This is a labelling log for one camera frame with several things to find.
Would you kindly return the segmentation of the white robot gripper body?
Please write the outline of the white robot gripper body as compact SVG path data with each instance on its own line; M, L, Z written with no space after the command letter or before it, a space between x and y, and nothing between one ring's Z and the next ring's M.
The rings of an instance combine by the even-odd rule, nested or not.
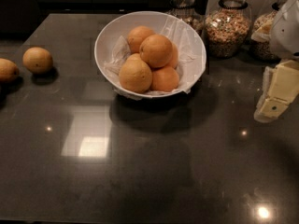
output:
M270 50L281 59L299 59L299 0L287 0L274 18Z

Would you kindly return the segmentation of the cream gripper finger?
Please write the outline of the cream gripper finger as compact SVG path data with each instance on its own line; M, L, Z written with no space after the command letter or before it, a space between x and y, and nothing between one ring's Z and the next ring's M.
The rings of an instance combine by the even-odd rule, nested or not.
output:
M282 60L263 72L263 94L254 112L254 119L268 123L278 119L299 94L299 62Z
M272 24L272 20L254 22L254 30L251 34L251 39L256 42L268 42L270 40Z

